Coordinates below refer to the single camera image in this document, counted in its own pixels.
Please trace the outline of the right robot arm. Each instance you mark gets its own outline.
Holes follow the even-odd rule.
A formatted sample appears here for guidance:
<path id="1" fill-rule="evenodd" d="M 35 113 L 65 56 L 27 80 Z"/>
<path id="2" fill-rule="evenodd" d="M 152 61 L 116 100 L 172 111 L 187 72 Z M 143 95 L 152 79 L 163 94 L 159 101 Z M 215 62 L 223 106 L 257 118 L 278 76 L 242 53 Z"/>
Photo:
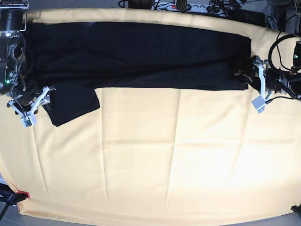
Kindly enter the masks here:
<path id="1" fill-rule="evenodd" d="M 34 115 L 38 106 L 50 103 L 53 86 L 38 88 L 33 79 L 25 79 L 32 69 L 23 72 L 25 59 L 28 0 L 2 0 L 0 2 L 0 94 L 12 98 L 7 104 L 22 118 Z"/>

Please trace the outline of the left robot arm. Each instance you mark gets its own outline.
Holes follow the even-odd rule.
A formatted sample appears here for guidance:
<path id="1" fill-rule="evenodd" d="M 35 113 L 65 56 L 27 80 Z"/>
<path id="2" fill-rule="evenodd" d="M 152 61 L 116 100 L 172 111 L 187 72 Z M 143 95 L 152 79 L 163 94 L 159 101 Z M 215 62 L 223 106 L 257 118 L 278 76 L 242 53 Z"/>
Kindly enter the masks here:
<path id="1" fill-rule="evenodd" d="M 233 65 L 233 75 L 242 83 L 250 85 L 258 92 L 271 91 L 273 93 L 288 94 L 288 99 L 301 99 L 301 42 L 296 42 L 293 53 L 293 65 L 285 71 L 276 66 L 272 62 L 272 54 L 278 45 L 291 38 L 296 38 L 295 34 L 287 34 L 277 37 L 268 52 L 268 59 L 261 60 L 259 56 Z"/>

